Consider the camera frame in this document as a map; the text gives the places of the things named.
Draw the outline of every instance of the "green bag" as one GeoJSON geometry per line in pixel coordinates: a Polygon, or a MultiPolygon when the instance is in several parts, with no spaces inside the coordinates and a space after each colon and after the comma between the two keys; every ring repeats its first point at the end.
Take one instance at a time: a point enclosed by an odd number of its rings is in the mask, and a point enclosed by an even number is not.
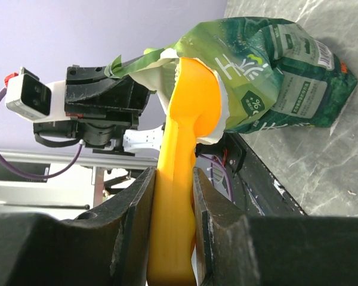
{"type": "Polygon", "coordinates": [[[178,57],[196,58],[217,73],[229,132],[330,127],[357,84],[347,66],[300,25],[260,17],[200,23],[178,42],[133,62],[122,64],[119,56],[105,74],[130,75],[158,91],[167,106],[178,57]]]}

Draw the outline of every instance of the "gray marble table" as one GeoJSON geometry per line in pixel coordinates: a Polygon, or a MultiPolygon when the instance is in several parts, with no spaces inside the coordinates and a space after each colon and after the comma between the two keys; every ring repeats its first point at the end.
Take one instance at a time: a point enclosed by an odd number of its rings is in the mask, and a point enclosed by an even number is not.
{"type": "MultiPolygon", "coordinates": [[[[225,17],[296,21],[358,77],[358,0],[229,0],[225,17]]],[[[358,216],[358,86],[331,128],[243,135],[310,215],[358,216]]]]}

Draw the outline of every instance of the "yellow shovel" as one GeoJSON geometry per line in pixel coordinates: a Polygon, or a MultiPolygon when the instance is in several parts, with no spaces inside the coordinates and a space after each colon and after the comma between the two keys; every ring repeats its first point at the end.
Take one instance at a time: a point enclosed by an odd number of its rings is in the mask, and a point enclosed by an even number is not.
{"type": "Polygon", "coordinates": [[[221,114],[221,95],[212,71],[180,58],[156,173],[147,282],[150,286],[196,285],[192,209],[196,138],[209,135],[221,114]]]}

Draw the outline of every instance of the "barcode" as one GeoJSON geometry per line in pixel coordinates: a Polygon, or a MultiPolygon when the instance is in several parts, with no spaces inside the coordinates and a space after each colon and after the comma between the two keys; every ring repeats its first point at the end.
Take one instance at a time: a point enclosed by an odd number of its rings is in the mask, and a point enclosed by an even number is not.
{"type": "Polygon", "coordinates": [[[319,57],[318,57],[318,64],[321,66],[325,66],[328,69],[333,69],[332,66],[332,58],[333,54],[330,52],[330,49],[325,46],[323,43],[320,43],[319,41],[316,41],[318,51],[319,51],[319,57]]]}

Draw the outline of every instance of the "plastic bag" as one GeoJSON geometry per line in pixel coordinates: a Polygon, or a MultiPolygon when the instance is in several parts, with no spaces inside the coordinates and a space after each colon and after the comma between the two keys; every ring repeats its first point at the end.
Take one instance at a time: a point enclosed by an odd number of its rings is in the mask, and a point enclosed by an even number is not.
{"type": "Polygon", "coordinates": [[[330,127],[357,84],[327,46],[284,19],[204,22],[178,42],[147,52],[123,64],[119,56],[105,74],[130,75],[157,91],[167,107],[178,58],[198,59],[215,71],[225,99],[216,137],[220,129],[251,133],[292,125],[330,127]]]}

